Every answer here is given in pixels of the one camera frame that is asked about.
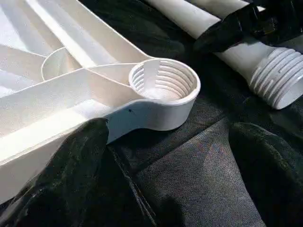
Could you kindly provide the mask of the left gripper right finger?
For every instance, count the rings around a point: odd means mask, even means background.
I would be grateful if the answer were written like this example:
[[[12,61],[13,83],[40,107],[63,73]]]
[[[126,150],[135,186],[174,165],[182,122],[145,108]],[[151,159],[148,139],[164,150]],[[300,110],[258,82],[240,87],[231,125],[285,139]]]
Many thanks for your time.
[[[267,227],[303,225],[303,156],[284,139],[244,122],[230,127],[230,147]]]

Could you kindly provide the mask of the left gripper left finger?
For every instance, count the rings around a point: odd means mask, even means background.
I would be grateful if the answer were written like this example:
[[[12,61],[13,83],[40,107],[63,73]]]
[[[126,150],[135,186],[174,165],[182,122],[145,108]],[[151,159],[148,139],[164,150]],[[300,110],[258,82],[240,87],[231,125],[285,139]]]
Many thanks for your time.
[[[73,131],[0,216],[2,227],[82,227],[109,136],[107,119]]]

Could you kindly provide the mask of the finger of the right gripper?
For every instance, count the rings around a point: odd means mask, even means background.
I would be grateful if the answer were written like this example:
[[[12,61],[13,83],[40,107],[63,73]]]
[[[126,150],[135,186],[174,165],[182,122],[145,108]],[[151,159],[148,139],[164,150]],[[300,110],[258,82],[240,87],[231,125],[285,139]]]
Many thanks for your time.
[[[210,26],[194,43],[198,52],[224,52],[245,39],[245,15],[231,13]]]
[[[273,46],[303,34],[301,0],[254,0],[248,13],[245,36]]]

